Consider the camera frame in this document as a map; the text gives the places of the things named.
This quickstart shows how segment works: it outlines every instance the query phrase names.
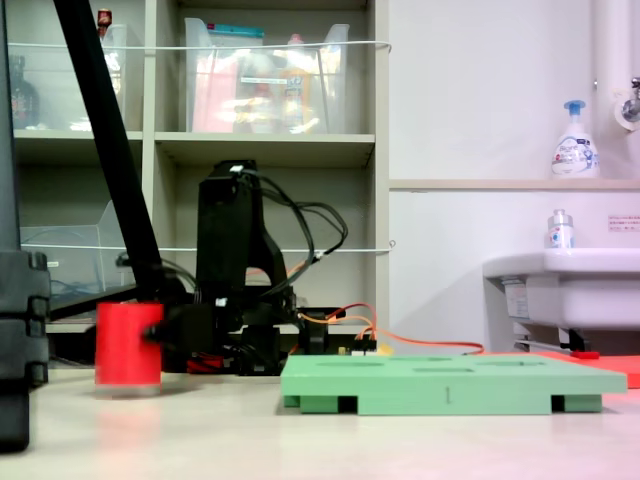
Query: black pole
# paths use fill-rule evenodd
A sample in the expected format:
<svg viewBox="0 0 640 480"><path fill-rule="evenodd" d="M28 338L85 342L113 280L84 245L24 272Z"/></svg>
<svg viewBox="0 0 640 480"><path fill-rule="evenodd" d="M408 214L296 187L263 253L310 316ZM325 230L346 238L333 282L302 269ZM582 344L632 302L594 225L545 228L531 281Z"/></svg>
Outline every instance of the black pole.
<svg viewBox="0 0 640 480"><path fill-rule="evenodd" d="M0 250L20 250L5 2L0 6Z"/></svg>
<svg viewBox="0 0 640 480"><path fill-rule="evenodd" d="M164 282L160 252L88 0L54 0L136 283Z"/></svg>

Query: white pipe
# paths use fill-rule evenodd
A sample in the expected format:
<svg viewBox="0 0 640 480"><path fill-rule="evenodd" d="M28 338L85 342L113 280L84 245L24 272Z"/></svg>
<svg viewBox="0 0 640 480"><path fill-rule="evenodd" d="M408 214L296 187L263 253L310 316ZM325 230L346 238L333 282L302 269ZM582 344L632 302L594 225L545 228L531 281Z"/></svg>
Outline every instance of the white pipe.
<svg viewBox="0 0 640 480"><path fill-rule="evenodd" d="M621 115L629 99L633 61L632 0L593 0L594 61L598 81L593 133L605 177L627 177L627 134L636 126Z"/></svg>

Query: small bottle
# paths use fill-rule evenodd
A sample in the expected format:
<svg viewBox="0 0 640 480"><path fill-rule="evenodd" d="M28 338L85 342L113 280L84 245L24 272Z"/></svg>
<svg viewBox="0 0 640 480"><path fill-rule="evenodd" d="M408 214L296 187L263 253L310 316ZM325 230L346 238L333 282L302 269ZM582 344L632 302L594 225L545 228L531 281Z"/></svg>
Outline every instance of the small bottle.
<svg viewBox="0 0 640 480"><path fill-rule="evenodd" d="M24 79L25 58L9 55L9 81L11 83L11 113L13 128L17 130L38 125L40 101L38 92Z"/></svg>
<svg viewBox="0 0 640 480"><path fill-rule="evenodd" d="M564 104L569 110L569 125L558 140L551 178L597 178L600 176L600 159L591 135L580 121L580 110L585 107L582 100L571 100Z"/></svg>
<svg viewBox="0 0 640 480"><path fill-rule="evenodd" d="M101 8L98 10L98 36L100 37L100 42L104 40L104 36L107 34L107 29L111 26L113 22L113 14L111 10L108 8Z"/></svg>
<svg viewBox="0 0 640 480"><path fill-rule="evenodd" d="M549 248L574 248L573 218L563 209L553 211L549 217Z"/></svg>

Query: clear plastic box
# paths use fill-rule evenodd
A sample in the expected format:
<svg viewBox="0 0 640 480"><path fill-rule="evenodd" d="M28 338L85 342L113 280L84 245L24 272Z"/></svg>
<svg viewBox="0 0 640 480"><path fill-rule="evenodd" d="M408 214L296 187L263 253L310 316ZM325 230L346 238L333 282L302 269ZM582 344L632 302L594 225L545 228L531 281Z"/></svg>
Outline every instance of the clear plastic box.
<svg viewBox="0 0 640 480"><path fill-rule="evenodd" d="M119 48L125 46L140 46L131 28L109 27L103 40L105 59L125 127L137 131L142 129L144 52ZM66 48L9 46L9 67L14 128L91 130Z"/></svg>
<svg viewBox="0 0 640 480"><path fill-rule="evenodd" d="M345 45L212 48L201 20L185 19L189 132L345 133ZM334 25L325 42L344 42Z"/></svg>
<svg viewBox="0 0 640 480"><path fill-rule="evenodd" d="M47 256L52 305L135 283L130 268L119 268L115 264L118 255L124 251L124 241L111 202L97 225L22 227L20 236L24 250ZM52 247L30 247L30 244Z"/></svg>

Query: red cylinder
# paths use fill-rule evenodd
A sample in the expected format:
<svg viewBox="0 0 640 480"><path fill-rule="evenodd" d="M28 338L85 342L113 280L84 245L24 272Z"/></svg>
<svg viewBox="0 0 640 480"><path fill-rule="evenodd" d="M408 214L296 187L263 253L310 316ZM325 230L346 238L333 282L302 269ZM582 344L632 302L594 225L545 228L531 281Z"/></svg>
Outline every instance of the red cylinder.
<svg viewBox="0 0 640 480"><path fill-rule="evenodd" d="M162 347L142 338L145 329L162 320L156 303L98 305L96 385L159 387Z"/></svg>

